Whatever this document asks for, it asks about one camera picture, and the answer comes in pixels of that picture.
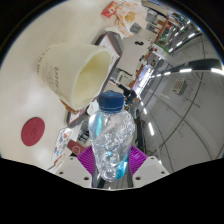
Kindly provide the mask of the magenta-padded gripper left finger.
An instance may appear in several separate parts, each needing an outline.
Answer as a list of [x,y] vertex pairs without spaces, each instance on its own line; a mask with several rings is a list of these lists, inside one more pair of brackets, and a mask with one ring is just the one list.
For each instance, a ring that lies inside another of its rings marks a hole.
[[57,170],[56,175],[84,188],[92,187],[95,159],[91,147],[78,156],[69,156]]

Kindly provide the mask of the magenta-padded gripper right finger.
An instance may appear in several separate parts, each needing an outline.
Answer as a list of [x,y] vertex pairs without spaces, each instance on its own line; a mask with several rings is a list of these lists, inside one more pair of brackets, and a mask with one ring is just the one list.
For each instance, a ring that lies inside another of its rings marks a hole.
[[133,188],[140,188],[169,174],[155,156],[147,156],[132,146],[129,156],[129,183]]

